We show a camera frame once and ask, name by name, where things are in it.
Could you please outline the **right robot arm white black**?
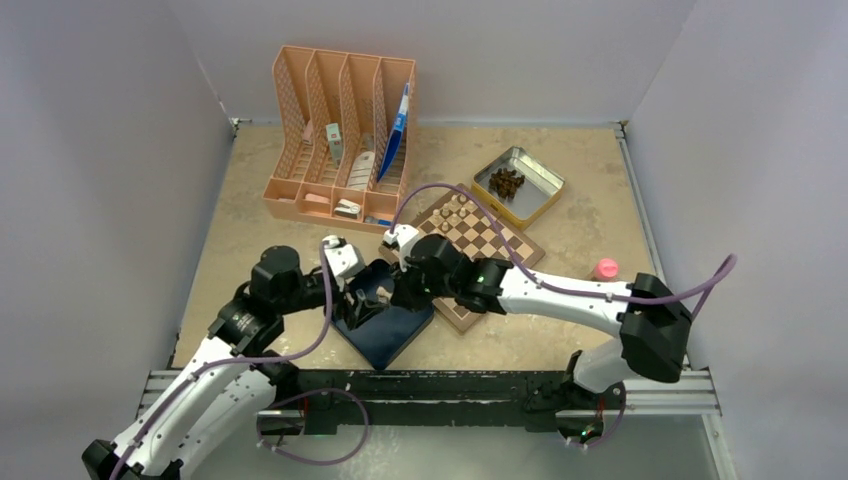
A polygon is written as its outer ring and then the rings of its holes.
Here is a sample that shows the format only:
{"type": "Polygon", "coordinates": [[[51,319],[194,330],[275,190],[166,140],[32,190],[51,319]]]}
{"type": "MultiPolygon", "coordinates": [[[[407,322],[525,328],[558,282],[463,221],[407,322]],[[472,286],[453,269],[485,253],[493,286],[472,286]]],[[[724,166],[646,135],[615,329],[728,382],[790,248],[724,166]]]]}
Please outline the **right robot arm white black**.
{"type": "Polygon", "coordinates": [[[677,382],[692,313],[656,276],[632,282],[592,282],[530,270],[516,260],[471,259],[445,236],[402,225],[383,237],[396,252],[391,301],[417,310],[450,299],[474,313],[526,314],[564,320],[609,335],[576,354],[561,381],[564,399],[584,407],[609,387],[642,377],[677,382]]]}

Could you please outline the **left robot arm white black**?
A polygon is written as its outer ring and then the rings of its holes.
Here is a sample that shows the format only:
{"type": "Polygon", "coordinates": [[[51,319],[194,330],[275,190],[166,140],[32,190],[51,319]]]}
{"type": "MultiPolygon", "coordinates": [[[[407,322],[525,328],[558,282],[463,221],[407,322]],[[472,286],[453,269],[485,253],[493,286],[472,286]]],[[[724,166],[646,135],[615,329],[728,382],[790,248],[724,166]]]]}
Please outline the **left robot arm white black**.
{"type": "Polygon", "coordinates": [[[309,275],[288,246],[266,249],[210,325],[177,378],[134,423],[112,440],[95,440],[82,462],[92,479],[188,479],[232,429],[270,405],[297,399],[293,360],[316,350],[334,315],[352,317],[348,280],[365,268],[357,247],[330,235],[319,248],[320,266],[309,275]],[[303,350],[279,355],[270,344],[291,313],[322,308],[317,338],[303,350]]]}

